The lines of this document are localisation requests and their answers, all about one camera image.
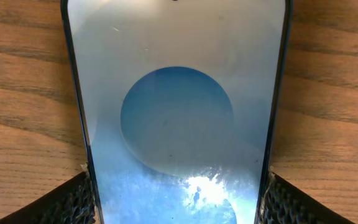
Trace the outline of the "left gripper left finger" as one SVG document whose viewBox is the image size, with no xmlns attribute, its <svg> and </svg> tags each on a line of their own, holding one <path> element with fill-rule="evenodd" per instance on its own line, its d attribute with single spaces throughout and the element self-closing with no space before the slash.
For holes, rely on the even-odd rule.
<svg viewBox="0 0 358 224">
<path fill-rule="evenodd" d="M 93 187 L 86 172 L 0 219 L 0 224 L 94 224 Z"/>
</svg>

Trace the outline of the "blue Galaxy smartphone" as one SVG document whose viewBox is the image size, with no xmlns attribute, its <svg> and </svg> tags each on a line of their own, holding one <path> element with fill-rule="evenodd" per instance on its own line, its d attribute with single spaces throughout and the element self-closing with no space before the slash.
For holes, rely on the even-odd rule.
<svg viewBox="0 0 358 224">
<path fill-rule="evenodd" d="M 256 223 L 293 3 L 66 0 L 101 223 Z"/>
</svg>

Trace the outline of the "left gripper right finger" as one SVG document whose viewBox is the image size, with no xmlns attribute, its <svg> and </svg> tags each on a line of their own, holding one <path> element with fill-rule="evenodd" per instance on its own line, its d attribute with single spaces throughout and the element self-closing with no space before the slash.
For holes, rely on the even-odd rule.
<svg viewBox="0 0 358 224">
<path fill-rule="evenodd" d="M 259 211 L 259 224 L 354 224 L 271 172 Z"/>
</svg>

